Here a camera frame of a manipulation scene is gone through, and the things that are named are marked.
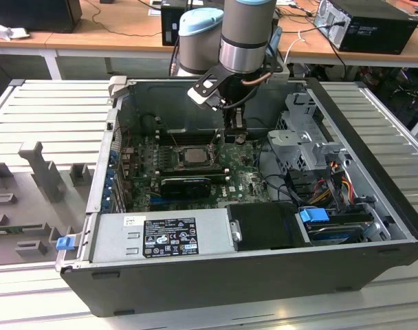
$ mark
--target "power cord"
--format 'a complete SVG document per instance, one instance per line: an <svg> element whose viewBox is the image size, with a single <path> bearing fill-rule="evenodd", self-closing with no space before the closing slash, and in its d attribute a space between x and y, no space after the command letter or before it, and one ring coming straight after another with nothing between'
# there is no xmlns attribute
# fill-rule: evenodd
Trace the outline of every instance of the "power cord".
<svg viewBox="0 0 418 330"><path fill-rule="evenodd" d="M102 10L98 6L96 6L95 4L91 3L89 0L85 0L85 1L88 2L90 5L92 5L98 11L97 13L93 14L93 16L91 17L91 20L93 21L93 23L99 25L100 27L102 27L102 29L108 31L109 33L119 34L120 36L157 36L158 34L162 33L162 32L158 32L158 33L154 33L154 34L127 34L127 33L123 33L123 32L111 31L103 23L98 22L96 20L96 16L98 16L102 12Z"/></svg>
<svg viewBox="0 0 418 330"><path fill-rule="evenodd" d="M160 8L156 8L153 5L150 5L150 4L146 3L146 2L143 2L142 0L137 0L137 1L139 1L142 5L145 5L146 7L149 7L151 9L160 10Z"/></svg>
<svg viewBox="0 0 418 330"><path fill-rule="evenodd" d="M345 22L337 22L337 23L333 23L333 24L327 24L327 25L321 25L321 26L313 27L313 28L311 28L311 29L307 29L307 30L299 30L299 31L284 31L283 33L297 33L297 34L298 34L298 38L297 38L295 41L293 41L293 42L291 43L291 45L289 46L289 48L288 48L288 50L287 50L287 53L285 54L284 64L286 64L286 63L287 63L287 59L288 59L288 56L289 56L290 50L292 50L293 45L294 45L295 43L297 43L298 41L304 41L304 42L305 42L305 39L304 39L304 38L302 38L302 37L300 36L300 34L301 34L301 33L304 33L304 32L310 32L310 31L314 31L314 30L319 30L319 29L322 29L322 28L327 28L327 29L328 29L328 31L327 31L327 36L326 36L326 38L327 38L327 40L328 40L328 42L329 42L329 44L330 44L330 46L331 46L331 49L333 50L334 54L336 55L336 57L339 59L339 61L340 61L340 62L343 64L343 66L344 66L344 76L347 76L347 65L346 65L346 64L345 64L345 62L344 62L344 61L340 58L339 54L338 54L338 53L336 52L336 50L334 49L333 43L330 41L330 38L329 38L330 30L331 30L331 28L332 28L333 26L344 26L344 25L345 25Z"/></svg>
<svg viewBox="0 0 418 330"><path fill-rule="evenodd" d="M327 40L328 43L330 44L331 49L333 50L334 54L336 55L337 58L339 58L339 61L342 63L342 65L344 66L344 77L347 77L347 65L345 64L345 62L340 58L339 54L336 52L336 50L334 49L334 45L330 40L330 31L331 31L331 26L329 27L328 31L327 31Z"/></svg>

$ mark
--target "floor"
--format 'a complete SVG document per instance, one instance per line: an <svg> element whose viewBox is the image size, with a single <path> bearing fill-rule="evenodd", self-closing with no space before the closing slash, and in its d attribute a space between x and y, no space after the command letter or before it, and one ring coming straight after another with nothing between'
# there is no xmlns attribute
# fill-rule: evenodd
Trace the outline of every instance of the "floor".
<svg viewBox="0 0 418 330"><path fill-rule="evenodd" d="M58 62L66 79L109 79L103 58L62 57ZM138 78L167 76L169 60L111 59L116 74ZM0 55L0 95L12 79L50 79L43 58L39 56Z"/></svg>

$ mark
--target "metal bracket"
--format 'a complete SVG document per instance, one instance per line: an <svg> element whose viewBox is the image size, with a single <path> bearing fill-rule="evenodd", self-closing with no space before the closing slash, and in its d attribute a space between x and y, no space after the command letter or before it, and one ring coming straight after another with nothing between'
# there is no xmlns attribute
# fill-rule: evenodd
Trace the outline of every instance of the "metal bracket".
<svg viewBox="0 0 418 330"><path fill-rule="evenodd" d="M127 76L113 76L108 84L110 98L118 98L128 92Z"/></svg>

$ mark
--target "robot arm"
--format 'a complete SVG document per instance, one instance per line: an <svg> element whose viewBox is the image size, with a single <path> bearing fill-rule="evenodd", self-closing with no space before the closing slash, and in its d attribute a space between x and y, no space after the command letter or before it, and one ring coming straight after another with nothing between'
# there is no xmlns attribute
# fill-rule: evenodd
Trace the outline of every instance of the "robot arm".
<svg viewBox="0 0 418 330"><path fill-rule="evenodd" d="M212 66L192 86L188 95L201 107L222 110L227 129L244 130L244 104L256 94L259 85L267 80L276 67L275 51L269 46L272 19L276 0L229 0L225 2L224 17L218 33L215 56ZM189 20L195 13L188 12L182 17ZM197 56L189 56L189 40L180 41L180 58L185 63L197 66L196 58L210 56L210 47L198 48L193 41L193 51ZM273 60L266 69L265 54L270 50Z"/></svg>

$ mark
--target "blue latch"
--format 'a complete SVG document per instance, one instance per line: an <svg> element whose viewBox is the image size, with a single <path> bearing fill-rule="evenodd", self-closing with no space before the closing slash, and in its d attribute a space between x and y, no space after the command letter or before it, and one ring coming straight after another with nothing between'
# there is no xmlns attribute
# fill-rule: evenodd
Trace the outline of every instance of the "blue latch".
<svg viewBox="0 0 418 330"><path fill-rule="evenodd" d="M299 212L302 222L327 222L330 221L324 208L306 208Z"/></svg>
<svg viewBox="0 0 418 330"><path fill-rule="evenodd" d="M58 251L62 250L74 250L74 237L66 236L58 238L56 242L56 249Z"/></svg>

